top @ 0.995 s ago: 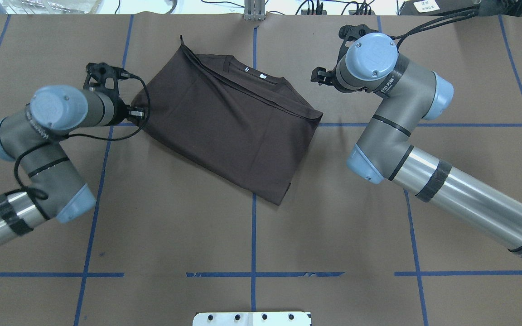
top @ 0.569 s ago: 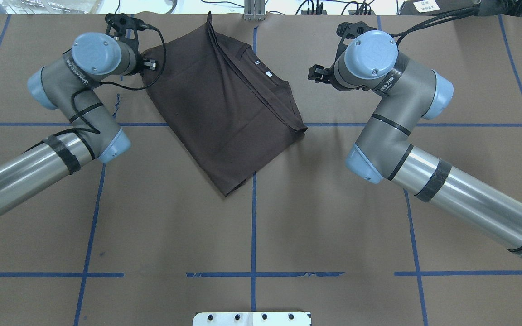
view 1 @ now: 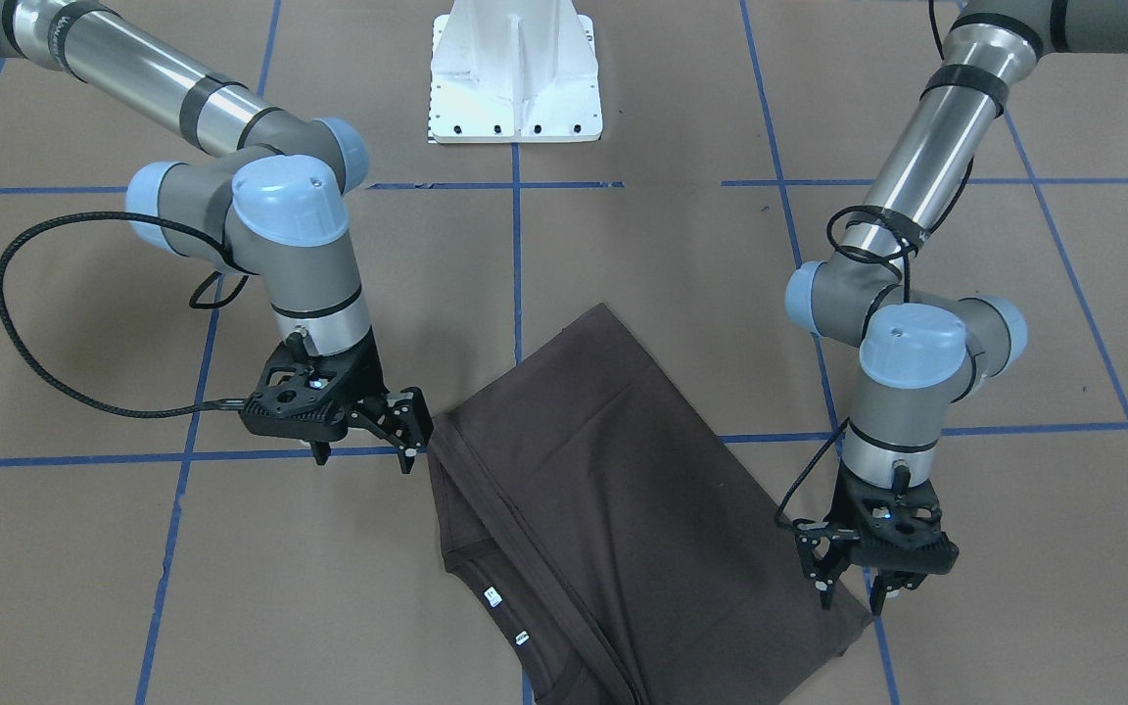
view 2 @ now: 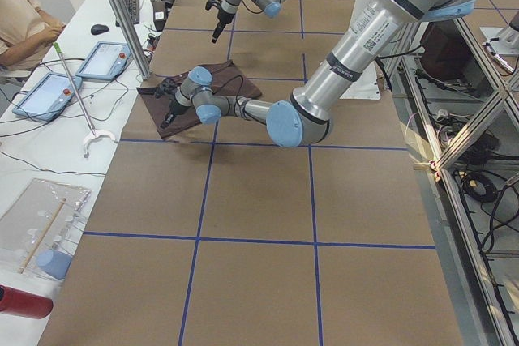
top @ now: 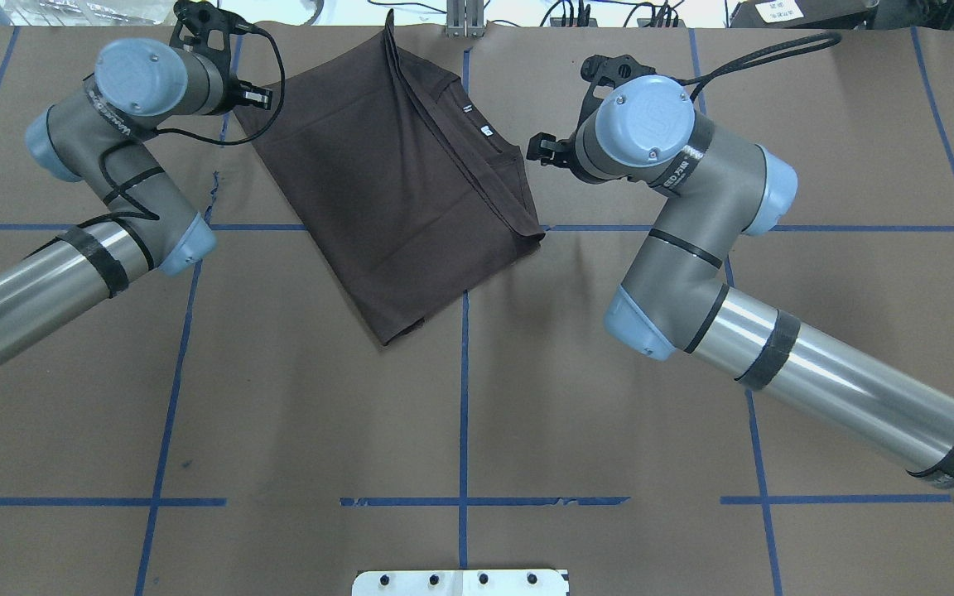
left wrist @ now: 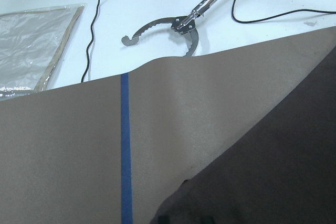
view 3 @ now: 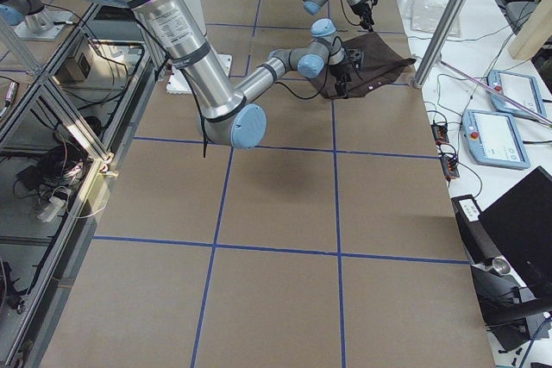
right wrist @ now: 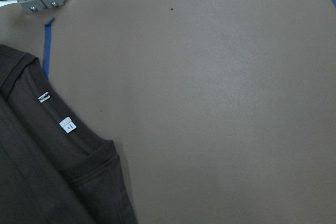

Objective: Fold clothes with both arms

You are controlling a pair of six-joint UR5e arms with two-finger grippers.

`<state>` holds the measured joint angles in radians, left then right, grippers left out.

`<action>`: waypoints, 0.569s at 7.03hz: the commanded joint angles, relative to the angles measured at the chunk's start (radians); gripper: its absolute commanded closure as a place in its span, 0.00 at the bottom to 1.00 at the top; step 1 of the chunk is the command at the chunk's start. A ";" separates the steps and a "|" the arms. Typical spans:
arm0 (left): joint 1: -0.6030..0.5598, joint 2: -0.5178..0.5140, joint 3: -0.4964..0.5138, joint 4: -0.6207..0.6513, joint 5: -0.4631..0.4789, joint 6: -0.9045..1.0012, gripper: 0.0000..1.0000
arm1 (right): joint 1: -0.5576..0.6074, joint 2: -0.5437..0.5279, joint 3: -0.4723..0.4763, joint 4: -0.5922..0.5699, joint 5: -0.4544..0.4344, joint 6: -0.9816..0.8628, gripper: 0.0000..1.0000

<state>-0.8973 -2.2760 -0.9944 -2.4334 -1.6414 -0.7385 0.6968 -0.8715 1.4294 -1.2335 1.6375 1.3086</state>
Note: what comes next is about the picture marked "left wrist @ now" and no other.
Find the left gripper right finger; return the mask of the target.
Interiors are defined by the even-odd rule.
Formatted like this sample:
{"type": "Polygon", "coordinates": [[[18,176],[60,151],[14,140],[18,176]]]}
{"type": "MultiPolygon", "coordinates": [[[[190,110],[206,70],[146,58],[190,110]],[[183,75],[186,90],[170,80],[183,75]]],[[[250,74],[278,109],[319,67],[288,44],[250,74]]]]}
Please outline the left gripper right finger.
{"type": "Polygon", "coordinates": [[[201,216],[200,217],[201,224],[213,224],[213,217],[211,216],[201,216]]]}

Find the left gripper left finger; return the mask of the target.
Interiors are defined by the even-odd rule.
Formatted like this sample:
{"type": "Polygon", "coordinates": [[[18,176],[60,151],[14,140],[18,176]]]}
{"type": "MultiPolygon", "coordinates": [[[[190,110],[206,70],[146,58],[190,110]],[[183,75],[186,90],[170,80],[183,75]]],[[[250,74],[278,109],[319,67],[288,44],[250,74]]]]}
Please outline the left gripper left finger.
{"type": "Polygon", "coordinates": [[[171,224],[171,218],[168,215],[158,216],[157,224],[171,224]]]}

